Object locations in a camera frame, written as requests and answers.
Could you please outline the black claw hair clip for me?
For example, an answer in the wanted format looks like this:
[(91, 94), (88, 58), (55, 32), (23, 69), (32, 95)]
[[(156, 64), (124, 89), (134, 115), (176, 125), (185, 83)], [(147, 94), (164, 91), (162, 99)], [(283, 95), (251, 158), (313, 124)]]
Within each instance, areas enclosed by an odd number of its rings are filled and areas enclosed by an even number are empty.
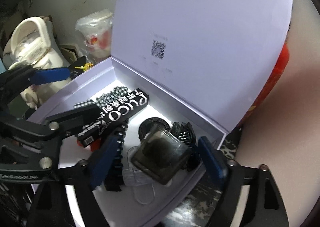
[(116, 129), (115, 134), (117, 137), (117, 153), (112, 161), (111, 167), (108, 174), (104, 180), (104, 186), (107, 191), (110, 192), (121, 192), (121, 186), (124, 185), (123, 180), (123, 144), (125, 142), (124, 138), (126, 136), (129, 120), (125, 120)]

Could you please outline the black flower hair clip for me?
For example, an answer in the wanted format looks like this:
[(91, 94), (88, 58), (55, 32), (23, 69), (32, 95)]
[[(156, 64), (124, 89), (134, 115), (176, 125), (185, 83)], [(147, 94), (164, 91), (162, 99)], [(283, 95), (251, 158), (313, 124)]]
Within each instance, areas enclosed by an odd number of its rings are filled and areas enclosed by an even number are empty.
[(195, 170), (200, 164), (200, 155), (196, 145), (196, 135), (193, 130), (192, 124), (188, 123), (171, 123), (171, 133), (178, 138), (183, 144), (189, 147), (191, 150), (187, 161), (182, 166), (182, 169), (186, 169), (188, 172)]

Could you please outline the black long PUCO box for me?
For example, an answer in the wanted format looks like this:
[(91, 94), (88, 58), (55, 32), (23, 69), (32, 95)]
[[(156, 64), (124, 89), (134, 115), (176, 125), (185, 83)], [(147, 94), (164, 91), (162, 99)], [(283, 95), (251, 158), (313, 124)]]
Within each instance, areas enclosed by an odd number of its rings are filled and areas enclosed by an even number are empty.
[(104, 113), (100, 114), (95, 122), (83, 126), (76, 134), (77, 140), (86, 147), (98, 139), (103, 139), (122, 122), (139, 113), (148, 103), (149, 95), (141, 89), (129, 91), (126, 96), (102, 107)]

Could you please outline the clear plastic hair clip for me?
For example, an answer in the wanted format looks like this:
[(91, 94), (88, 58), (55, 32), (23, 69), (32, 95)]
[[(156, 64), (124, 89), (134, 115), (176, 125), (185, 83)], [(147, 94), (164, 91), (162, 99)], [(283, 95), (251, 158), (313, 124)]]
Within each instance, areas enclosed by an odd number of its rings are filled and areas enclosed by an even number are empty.
[(123, 168), (122, 176), (124, 185), (131, 187), (133, 191), (133, 196), (137, 203), (141, 205), (151, 204), (156, 197), (155, 189), (153, 183), (155, 182), (147, 174), (139, 170), (131, 162), (131, 158), (139, 149), (138, 146), (131, 147), (127, 151), (127, 163), (128, 167)]

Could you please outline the black white checkered scrunchie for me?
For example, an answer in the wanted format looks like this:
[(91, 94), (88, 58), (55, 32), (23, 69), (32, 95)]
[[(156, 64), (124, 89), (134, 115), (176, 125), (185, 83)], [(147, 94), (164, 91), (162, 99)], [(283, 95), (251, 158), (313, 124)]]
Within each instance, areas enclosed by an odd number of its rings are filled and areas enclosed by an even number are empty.
[(111, 92), (104, 93), (97, 97), (96, 100), (88, 99), (83, 102), (74, 104), (73, 108), (78, 109), (82, 107), (87, 107), (90, 105), (96, 105), (100, 109), (100, 113), (104, 113), (102, 107), (110, 105), (112, 102), (116, 101), (118, 98), (126, 96), (129, 93), (129, 89), (125, 86), (117, 86)]

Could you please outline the dark transparent square case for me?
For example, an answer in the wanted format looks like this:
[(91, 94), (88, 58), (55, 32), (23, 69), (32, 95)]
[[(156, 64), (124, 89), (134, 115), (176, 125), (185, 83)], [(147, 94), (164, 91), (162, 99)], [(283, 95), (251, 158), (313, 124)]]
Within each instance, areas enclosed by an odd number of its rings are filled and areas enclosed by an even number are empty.
[(131, 158), (132, 164), (161, 185), (166, 185), (191, 154), (191, 148), (155, 124)]

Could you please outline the white Cinnamoroll water bottle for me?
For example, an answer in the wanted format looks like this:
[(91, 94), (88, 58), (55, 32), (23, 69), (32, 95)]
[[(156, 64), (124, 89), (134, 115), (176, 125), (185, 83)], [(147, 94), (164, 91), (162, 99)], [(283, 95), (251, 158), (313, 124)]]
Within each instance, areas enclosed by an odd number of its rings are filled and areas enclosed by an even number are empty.
[(17, 25), (10, 39), (13, 62), (7, 72), (1, 73), (1, 106), (20, 95), (31, 109), (39, 108), (51, 96), (71, 81), (56, 81), (33, 85), (31, 76), (36, 70), (69, 67), (53, 35), (50, 21), (30, 17)]

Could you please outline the plastic wrapped jar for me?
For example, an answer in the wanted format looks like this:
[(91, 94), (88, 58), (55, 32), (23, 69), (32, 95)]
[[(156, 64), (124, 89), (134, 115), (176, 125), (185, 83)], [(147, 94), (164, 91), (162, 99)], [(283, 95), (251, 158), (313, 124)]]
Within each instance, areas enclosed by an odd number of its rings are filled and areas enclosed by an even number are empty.
[(108, 9), (91, 13), (75, 23), (75, 38), (79, 56), (97, 64), (111, 54), (113, 13)]

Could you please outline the red container behind box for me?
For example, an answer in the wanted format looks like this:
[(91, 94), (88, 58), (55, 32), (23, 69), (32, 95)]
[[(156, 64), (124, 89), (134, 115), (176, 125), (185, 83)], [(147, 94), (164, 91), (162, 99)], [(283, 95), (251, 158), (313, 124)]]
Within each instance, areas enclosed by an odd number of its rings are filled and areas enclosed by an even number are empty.
[(242, 125), (254, 112), (254, 110), (266, 99), (266, 97), (269, 95), (269, 93), (272, 91), (280, 77), (282, 76), (283, 72), (285, 71), (285, 68), (287, 67), (287, 64), (290, 59), (290, 53), (287, 48), (287, 44), (283, 44), (283, 48), (281, 49), (280, 55), (278, 57), (278, 60), (267, 80), (265, 83), (263, 89), (260, 91), (259, 95), (249, 108), (249, 110), (246, 112), (244, 117), (240, 120), (237, 126)]

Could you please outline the white open gift box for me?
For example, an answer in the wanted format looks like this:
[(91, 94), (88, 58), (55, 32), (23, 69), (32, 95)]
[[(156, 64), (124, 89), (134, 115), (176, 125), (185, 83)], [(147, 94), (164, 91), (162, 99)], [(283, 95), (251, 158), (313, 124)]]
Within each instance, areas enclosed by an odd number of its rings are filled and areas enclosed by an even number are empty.
[[(78, 76), (31, 117), (35, 123), (116, 85), (149, 95), (129, 120), (123, 155), (140, 145), (138, 129), (158, 117), (190, 122), (219, 148), (267, 82), (283, 47), (293, 0), (117, 0), (111, 57)], [(149, 205), (131, 187), (93, 192), (109, 226), (154, 226), (193, 189), (205, 168), (153, 183)]]

